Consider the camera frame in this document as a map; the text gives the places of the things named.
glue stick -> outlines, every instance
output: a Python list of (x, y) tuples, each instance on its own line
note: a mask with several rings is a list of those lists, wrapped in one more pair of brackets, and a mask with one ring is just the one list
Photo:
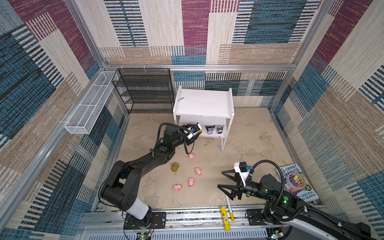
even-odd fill
[(225, 209), (225, 207), (220, 208), (220, 210), (221, 210), (221, 216), (223, 217), (224, 228), (226, 231), (229, 231), (231, 230), (231, 228), (229, 227), (227, 210)]

pink pig toy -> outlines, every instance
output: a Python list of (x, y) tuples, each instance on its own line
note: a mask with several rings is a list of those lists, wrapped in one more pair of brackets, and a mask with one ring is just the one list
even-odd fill
[(193, 177), (190, 177), (189, 178), (189, 186), (192, 187), (193, 185), (195, 185), (194, 179), (193, 179)]
[(180, 192), (181, 188), (182, 188), (182, 185), (181, 185), (181, 184), (175, 184), (175, 185), (173, 185), (173, 190), (175, 190), (175, 191), (179, 191), (179, 192)]
[(201, 170), (199, 167), (195, 167), (196, 175), (201, 175)]

black mesh shelf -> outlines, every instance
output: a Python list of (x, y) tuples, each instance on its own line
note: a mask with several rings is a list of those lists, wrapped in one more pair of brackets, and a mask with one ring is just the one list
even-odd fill
[(120, 68), (113, 85), (129, 113), (172, 113), (175, 103), (170, 71), (165, 68)]

book cover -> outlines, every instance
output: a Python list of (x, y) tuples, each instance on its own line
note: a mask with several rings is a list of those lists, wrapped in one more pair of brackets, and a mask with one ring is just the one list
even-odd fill
[(283, 182), (286, 191), (291, 192), (306, 202), (319, 199), (319, 196), (309, 184), (301, 168), (297, 164), (280, 167), (280, 169), (283, 171)]

white mesh basket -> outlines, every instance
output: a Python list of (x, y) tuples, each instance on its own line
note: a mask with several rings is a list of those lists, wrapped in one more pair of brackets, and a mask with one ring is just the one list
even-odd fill
[(104, 71), (100, 73), (67, 124), (65, 124), (65, 129), (70, 134), (89, 134), (91, 132), (113, 89), (112, 79), (114, 81), (118, 80), (115, 72)]

